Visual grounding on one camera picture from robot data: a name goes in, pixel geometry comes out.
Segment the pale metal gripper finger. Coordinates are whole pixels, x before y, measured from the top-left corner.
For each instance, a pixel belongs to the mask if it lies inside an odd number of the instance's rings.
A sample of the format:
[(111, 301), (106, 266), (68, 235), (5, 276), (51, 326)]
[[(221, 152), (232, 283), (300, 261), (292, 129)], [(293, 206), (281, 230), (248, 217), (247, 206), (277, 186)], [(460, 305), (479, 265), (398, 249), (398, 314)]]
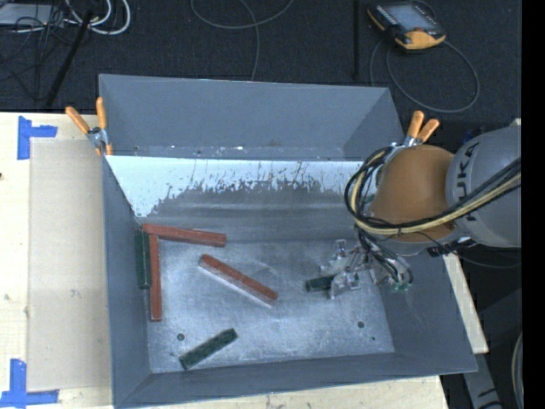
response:
[(321, 272), (343, 272), (353, 269), (353, 260), (356, 249), (347, 245), (345, 239), (337, 239), (333, 251), (328, 255), (325, 263), (320, 265)]
[(343, 271), (333, 276), (328, 289), (328, 298), (333, 300), (344, 292), (356, 291), (361, 288), (359, 273)]

